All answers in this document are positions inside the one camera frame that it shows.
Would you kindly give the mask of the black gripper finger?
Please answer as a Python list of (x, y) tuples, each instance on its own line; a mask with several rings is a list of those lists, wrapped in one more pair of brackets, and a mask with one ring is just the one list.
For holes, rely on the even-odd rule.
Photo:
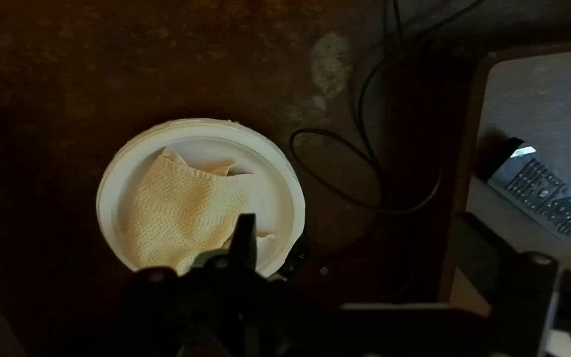
[(258, 247), (256, 247), (256, 215), (240, 213), (236, 227), (232, 231), (232, 243), (228, 255), (248, 269), (256, 267)]

